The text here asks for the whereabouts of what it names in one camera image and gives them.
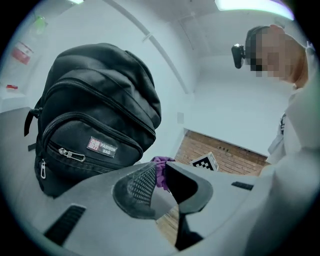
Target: purple fabric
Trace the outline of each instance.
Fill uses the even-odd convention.
[[[155,156],[151,160],[151,162],[156,162],[156,186],[166,191],[169,191],[165,177],[166,162],[168,161],[174,162],[176,160],[166,156]]]

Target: black backpack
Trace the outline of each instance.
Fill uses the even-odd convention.
[[[35,175],[57,197],[89,177],[139,161],[156,140],[161,105],[146,65],[131,52],[90,44],[54,61],[24,135],[38,118]]]

